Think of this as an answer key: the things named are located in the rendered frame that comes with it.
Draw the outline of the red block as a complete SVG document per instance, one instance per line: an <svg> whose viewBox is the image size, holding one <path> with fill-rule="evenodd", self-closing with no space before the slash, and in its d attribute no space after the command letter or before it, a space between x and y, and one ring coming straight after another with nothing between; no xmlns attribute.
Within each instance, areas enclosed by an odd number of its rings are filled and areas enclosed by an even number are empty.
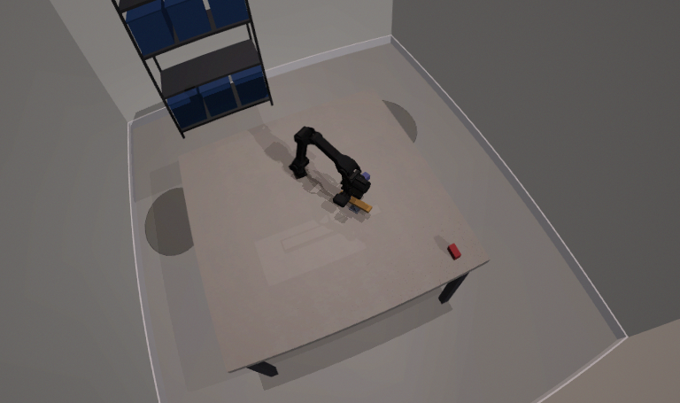
<svg viewBox="0 0 680 403"><path fill-rule="evenodd" d="M455 243L450 244L447 249L454 260L460 258L461 253L458 251L458 248Z"/></svg>

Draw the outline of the orange bar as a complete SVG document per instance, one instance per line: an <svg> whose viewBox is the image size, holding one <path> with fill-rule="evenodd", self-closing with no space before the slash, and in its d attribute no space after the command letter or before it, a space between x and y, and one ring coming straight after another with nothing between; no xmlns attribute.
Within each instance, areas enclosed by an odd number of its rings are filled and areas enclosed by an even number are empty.
<svg viewBox="0 0 680 403"><path fill-rule="evenodd" d="M361 200L359 200L359 199L357 199L353 196L351 196L351 199L348 203L357 206L359 209L365 211L366 213L369 213L372 209L371 205L368 205L367 203L365 203L365 202L363 202L363 201L361 201Z"/></svg>

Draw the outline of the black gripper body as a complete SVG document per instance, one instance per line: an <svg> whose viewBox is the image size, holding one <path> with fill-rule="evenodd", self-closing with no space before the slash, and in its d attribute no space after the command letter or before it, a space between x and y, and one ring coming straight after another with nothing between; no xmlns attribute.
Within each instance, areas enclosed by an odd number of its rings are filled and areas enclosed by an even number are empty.
<svg viewBox="0 0 680 403"><path fill-rule="evenodd" d="M336 194L333 198L333 203L335 203L335 204L337 204L341 207L345 207L346 204L348 203L348 199L349 199L349 196L348 196L349 189L352 189L353 187L351 185L343 184L343 181L341 181L341 184L343 185L341 187L341 189L343 190L342 195Z"/></svg>

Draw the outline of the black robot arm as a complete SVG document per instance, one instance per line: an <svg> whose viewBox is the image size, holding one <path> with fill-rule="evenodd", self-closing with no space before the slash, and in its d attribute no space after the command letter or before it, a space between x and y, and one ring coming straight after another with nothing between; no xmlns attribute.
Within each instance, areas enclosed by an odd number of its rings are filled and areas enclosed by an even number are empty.
<svg viewBox="0 0 680 403"><path fill-rule="evenodd" d="M335 163L337 172L342 175L343 184L353 187L349 189L349 197L361 199L363 194L369 190L371 182L359 175L362 171L356 161L339 152L319 132L304 126L294 135L294 139L297 143L296 157L290 164L290 170L296 179L307 176L305 166L309 164L309 158L306 156L306 148L308 144L315 144ZM355 169L357 170L353 172Z"/></svg>

